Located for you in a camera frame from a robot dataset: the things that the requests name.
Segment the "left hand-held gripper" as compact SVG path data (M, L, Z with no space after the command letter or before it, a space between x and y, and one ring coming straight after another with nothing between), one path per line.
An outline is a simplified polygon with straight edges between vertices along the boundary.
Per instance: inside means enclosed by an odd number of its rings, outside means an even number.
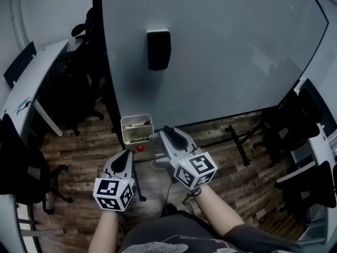
M101 178L95 179L93 197L103 210L125 211L134 197L133 152L129 149L113 155L105 164Z

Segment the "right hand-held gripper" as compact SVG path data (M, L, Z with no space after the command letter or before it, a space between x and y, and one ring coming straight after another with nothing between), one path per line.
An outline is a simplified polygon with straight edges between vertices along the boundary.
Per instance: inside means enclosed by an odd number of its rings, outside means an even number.
M188 152L189 145L195 145L193 139L184 131L165 126L159 129L162 146L170 160L176 160L173 177L189 190L208 184L216 174L218 167L208 152L188 154L182 157L182 151Z

